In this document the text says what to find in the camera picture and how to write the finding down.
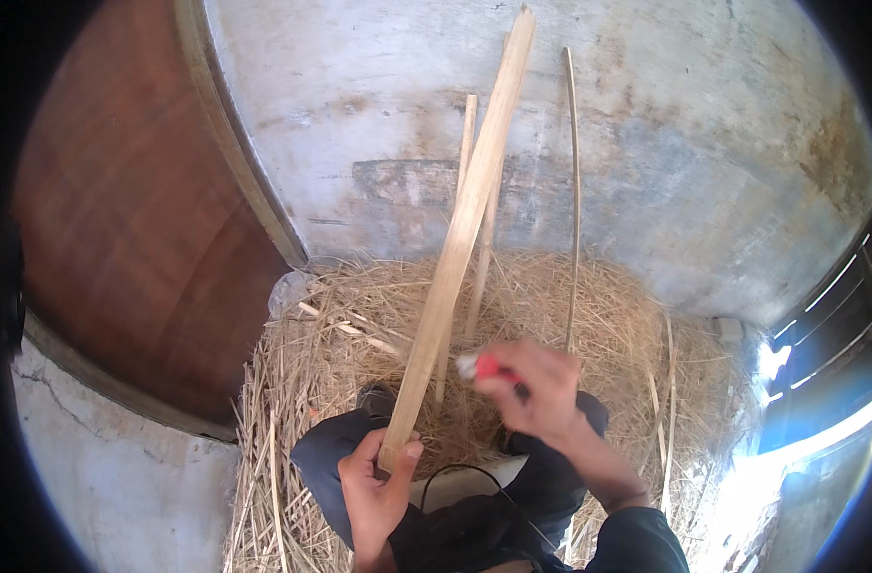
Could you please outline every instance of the knee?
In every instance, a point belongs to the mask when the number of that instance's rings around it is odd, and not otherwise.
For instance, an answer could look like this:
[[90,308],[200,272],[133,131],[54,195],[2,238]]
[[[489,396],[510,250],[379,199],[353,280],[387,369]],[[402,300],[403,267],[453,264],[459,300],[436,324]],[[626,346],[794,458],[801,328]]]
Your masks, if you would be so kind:
[[350,440],[327,435],[316,426],[293,446],[289,458],[303,475],[337,473],[337,462],[353,453],[356,444]]
[[289,457],[303,474],[336,474],[337,462],[352,454],[369,432],[365,426],[353,413],[322,420],[295,443]]
[[604,407],[597,398],[589,393],[579,391],[576,393],[576,406],[585,413],[586,419],[601,437],[604,437],[604,431],[607,430],[608,410]]

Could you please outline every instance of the wrist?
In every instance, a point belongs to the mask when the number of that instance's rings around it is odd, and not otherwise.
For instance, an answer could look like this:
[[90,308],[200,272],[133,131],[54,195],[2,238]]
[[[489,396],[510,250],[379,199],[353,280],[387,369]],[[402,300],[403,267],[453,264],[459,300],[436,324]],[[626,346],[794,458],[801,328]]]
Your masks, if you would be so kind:
[[564,432],[549,436],[543,441],[557,452],[570,457],[579,450],[585,449],[592,440],[596,439],[599,439],[599,436],[585,418],[585,414],[582,413],[582,410],[576,409],[572,422]]
[[378,573],[390,571],[394,567],[387,567],[388,563],[394,563],[391,554],[391,545],[387,541],[382,543],[369,543],[357,541],[354,537],[353,571],[354,573]]

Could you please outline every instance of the black cable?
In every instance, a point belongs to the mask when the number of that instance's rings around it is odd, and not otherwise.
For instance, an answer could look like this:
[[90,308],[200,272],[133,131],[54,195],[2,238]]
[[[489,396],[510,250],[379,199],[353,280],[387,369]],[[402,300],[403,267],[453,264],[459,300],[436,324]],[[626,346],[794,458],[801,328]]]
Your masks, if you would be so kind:
[[476,469],[476,470],[479,471],[481,474],[483,474],[483,475],[487,476],[488,478],[490,478],[490,480],[491,480],[494,484],[496,484],[496,488],[497,488],[497,489],[498,489],[498,490],[499,490],[499,491],[500,491],[500,492],[501,492],[501,493],[502,493],[502,494],[503,494],[507,499],[509,499],[509,500],[512,502],[513,505],[515,505],[515,502],[512,501],[512,498],[509,497],[509,494],[506,493],[505,491],[503,491],[503,486],[499,485],[499,481],[498,481],[498,480],[497,480],[497,479],[496,479],[496,478],[495,478],[495,477],[494,477],[494,476],[493,476],[489,471],[487,471],[486,469],[483,469],[482,467],[472,466],[471,464],[448,464],[447,466],[442,466],[442,467],[440,467],[439,469],[437,469],[436,472],[433,473],[433,475],[431,475],[429,479],[427,479],[427,483],[426,483],[426,485],[423,486],[423,495],[420,497],[420,512],[426,513],[426,510],[424,510],[423,508],[426,506],[426,502],[427,502],[427,491],[430,489],[430,483],[432,483],[433,478],[434,478],[435,476],[437,476],[437,475],[440,475],[440,474],[441,474],[443,471],[445,471],[446,469],[452,469],[453,467],[465,467],[465,468],[467,468],[467,469]]
[[496,489],[498,489],[499,492],[500,492],[500,493],[501,493],[501,494],[502,494],[506,499],[509,499],[509,503],[510,503],[514,508],[515,508],[515,510],[518,510],[518,512],[521,513],[521,515],[522,515],[522,517],[524,517],[525,521],[528,522],[528,525],[531,525],[531,527],[532,527],[532,528],[537,532],[538,535],[541,536],[541,538],[542,538],[544,541],[546,541],[546,543],[547,543],[548,545],[550,545],[551,547],[554,547],[554,544],[550,543],[550,540],[546,538],[546,535],[544,535],[544,532],[542,532],[540,529],[538,529],[538,528],[537,528],[537,525],[534,525],[533,521],[531,521],[530,519],[527,518],[527,516],[525,515],[525,512],[522,510],[522,508],[518,507],[518,504],[515,503],[511,497],[509,497],[509,494],[505,492],[505,489],[503,489],[503,486],[501,486],[501,485],[499,484],[499,480],[496,479],[496,478],[495,478],[495,477],[494,477],[494,476],[493,476],[489,471],[487,471],[486,469],[483,469],[482,467],[472,466],[471,464],[448,464],[448,465],[446,465],[446,466],[442,466],[442,467],[440,467],[440,468],[437,469],[435,472],[433,472],[433,474],[432,474],[432,475],[427,479],[427,483],[423,486],[423,495],[420,496],[420,512],[421,512],[421,513],[425,513],[425,512],[426,512],[423,508],[426,507],[426,502],[427,502],[427,491],[430,489],[430,483],[432,483],[433,478],[434,478],[435,476],[437,476],[437,475],[440,475],[440,474],[441,474],[443,471],[445,471],[446,469],[452,469],[453,467],[462,467],[462,468],[466,468],[466,469],[476,469],[476,470],[479,471],[481,474],[483,474],[483,475],[487,476],[488,478],[490,478],[490,481],[492,481],[492,482],[496,485]]

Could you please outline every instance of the crack in wall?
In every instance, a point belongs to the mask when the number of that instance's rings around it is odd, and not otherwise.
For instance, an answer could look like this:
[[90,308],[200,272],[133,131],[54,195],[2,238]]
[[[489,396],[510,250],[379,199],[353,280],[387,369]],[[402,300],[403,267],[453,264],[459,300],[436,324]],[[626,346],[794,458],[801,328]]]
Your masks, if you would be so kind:
[[158,457],[157,455],[155,455],[153,452],[151,452],[150,450],[146,449],[145,447],[143,448],[143,450],[144,450],[144,455],[146,455],[147,457],[149,457],[149,458],[155,460],[155,462],[156,462],[157,464],[166,464],[167,466],[172,466],[172,467],[182,467],[182,466],[179,466],[178,464],[173,464],[173,463],[171,463],[171,462],[167,462],[167,461],[165,461],[164,459]]
[[103,435],[101,435],[100,430],[93,430],[91,427],[86,425],[86,423],[83,422],[82,419],[79,418],[79,416],[77,416],[70,409],[68,409],[66,406],[64,406],[63,403],[60,401],[60,398],[53,391],[53,388],[51,387],[51,382],[48,382],[41,374],[39,374],[39,371],[33,372],[31,374],[27,374],[25,372],[20,372],[18,369],[13,369],[13,372],[15,372],[16,376],[19,376],[20,378],[22,378],[24,380],[29,380],[32,382],[38,382],[40,384],[44,384],[44,386],[47,388],[48,392],[51,393],[51,398],[53,398],[53,403],[57,404],[58,408],[60,408],[61,410],[63,410],[67,414],[69,414],[69,416],[71,418],[73,418],[74,422],[83,426],[87,432],[96,436],[99,440],[101,440],[103,442],[109,441],[107,437],[104,437]]

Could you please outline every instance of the left hand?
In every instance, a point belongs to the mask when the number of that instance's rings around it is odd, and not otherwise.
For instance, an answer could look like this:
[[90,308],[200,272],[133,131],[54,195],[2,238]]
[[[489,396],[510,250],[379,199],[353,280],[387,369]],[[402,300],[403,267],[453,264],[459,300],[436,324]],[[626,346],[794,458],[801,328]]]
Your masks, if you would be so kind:
[[374,461],[387,428],[366,435],[353,453],[338,462],[340,486],[350,516],[353,533],[353,563],[357,569],[370,569],[383,556],[385,544],[407,512],[410,480],[423,444],[419,435],[401,449],[395,471],[387,481],[375,477]]

